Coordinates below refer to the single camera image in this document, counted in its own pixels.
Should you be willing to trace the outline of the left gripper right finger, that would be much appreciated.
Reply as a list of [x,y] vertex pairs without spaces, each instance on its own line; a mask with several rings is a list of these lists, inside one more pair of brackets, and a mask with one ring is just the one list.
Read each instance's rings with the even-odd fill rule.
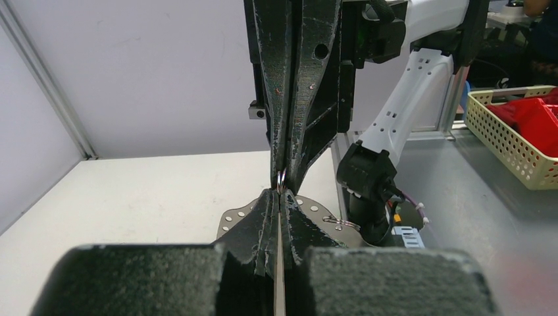
[[279,211],[284,268],[287,271],[302,264],[310,247],[345,247],[302,212],[291,190],[285,189],[280,194]]

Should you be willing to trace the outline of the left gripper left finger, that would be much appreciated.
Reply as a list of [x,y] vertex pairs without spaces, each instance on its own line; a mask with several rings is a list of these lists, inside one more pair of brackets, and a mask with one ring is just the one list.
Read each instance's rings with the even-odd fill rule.
[[251,275],[274,278],[278,248],[278,202],[275,190],[264,189],[247,205],[225,211],[215,242]]

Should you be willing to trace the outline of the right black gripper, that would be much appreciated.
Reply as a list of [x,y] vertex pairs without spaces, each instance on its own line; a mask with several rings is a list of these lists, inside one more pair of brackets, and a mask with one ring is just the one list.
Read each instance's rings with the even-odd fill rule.
[[[406,1],[388,1],[394,19],[381,24],[370,3],[298,1],[295,72],[293,79],[285,186],[298,193],[309,167],[333,138],[332,110],[338,106],[338,132],[346,132],[352,119],[355,75],[365,62],[383,63],[399,56],[403,43]],[[257,48],[270,117],[270,179],[276,186],[278,171],[286,169],[286,135],[292,65],[292,3],[253,2]],[[340,38],[334,40],[338,31]],[[333,46],[340,48],[338,99],[318,96]]]

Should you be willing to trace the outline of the perforated metal ring plate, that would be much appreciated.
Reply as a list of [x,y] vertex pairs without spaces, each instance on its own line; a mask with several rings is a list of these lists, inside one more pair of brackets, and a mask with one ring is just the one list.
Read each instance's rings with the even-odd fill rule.
[[[342,246],[346,246],[347,248],[369,247],[369,244],[362,239],[355,226],[351,226],[348,222],[343,222],[341,219],[338,219],[319,202],[304,196],[296,196],[296,201],[301,211],[309,219]],[[229,209],[223,212],[216,232],[216,238],[219,239],[222,237],[250,214],[256,203],[257,199],[254,199],[243,207]]]

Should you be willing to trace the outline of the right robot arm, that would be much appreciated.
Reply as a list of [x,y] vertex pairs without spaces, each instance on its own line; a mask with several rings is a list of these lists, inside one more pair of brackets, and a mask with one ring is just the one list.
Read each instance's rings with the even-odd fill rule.
[[487,1],[245,1],[255,104],[270,144],[270,186],[296,194],[309,167],[349,129],[356,71],[406,49],[407,66],[337,181],[364,241],[385,246],[401,197],[394,178],[419,113],[441,103],[479,49]]

